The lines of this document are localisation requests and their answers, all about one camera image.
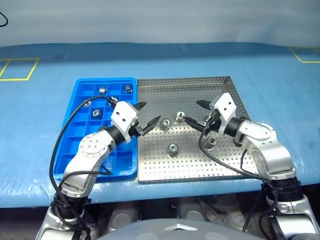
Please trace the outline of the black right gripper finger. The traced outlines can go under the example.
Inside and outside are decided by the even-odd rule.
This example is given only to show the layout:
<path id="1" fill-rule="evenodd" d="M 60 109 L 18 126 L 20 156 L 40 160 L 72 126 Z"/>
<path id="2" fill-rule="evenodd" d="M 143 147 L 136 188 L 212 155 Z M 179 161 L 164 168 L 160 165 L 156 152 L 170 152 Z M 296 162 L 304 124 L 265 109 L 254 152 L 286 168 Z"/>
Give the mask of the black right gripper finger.
<path id="1" fill-rule="evenodd" d="M 208 128 L 205 125 L 202 125 L 198 123 L 197 120 L 191 118 L 191 117 L 184 117 L 184 122 L 188 124 L 191 128 L 197 130 L 197 131 L 204 131 L 207 130 Z"/>
<path id="2" fill-rule="evenodd" d="M 207 101 L 207 100 L 197 100 L 196 104 L 198 104 L 200 107 L 202 107 L 203 109 L 206 109 L 206 110 L 212 109 L 211 102 Z"/>

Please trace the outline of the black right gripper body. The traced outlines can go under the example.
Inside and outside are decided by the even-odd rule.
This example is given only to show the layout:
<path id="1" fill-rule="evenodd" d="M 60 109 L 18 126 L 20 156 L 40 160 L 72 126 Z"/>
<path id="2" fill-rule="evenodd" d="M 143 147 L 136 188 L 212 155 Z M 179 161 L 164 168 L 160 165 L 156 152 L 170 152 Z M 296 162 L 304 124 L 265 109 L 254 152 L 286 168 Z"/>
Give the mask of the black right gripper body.
<path id="1" fill-rule="evenodd" d="M 208 130 L 211 131 L 218 131 L 221 126 L 221 120 L 220 120 L 220 113 L 218 110 L 214 110 L 213 112 L 210 112 L 205 117 L 205 124 L 208 125 Z"/>

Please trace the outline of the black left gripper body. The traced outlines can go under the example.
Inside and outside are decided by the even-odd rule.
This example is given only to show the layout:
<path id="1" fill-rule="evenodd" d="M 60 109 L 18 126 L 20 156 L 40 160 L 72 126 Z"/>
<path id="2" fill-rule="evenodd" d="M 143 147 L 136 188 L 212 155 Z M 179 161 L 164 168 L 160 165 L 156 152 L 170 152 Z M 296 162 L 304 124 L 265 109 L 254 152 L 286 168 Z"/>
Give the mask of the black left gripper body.
<path id="1" fill-rule="evenodd" d="M 136 120 L 134 122 L 134 124 L 129 129 L 129 136 L 130 137 L 140 137 L 140 136 L 143 136 L 144 134 L 145 133 L 144 133 L 143 128 L 141 128 L 139 126 L 139 121 Z"/>

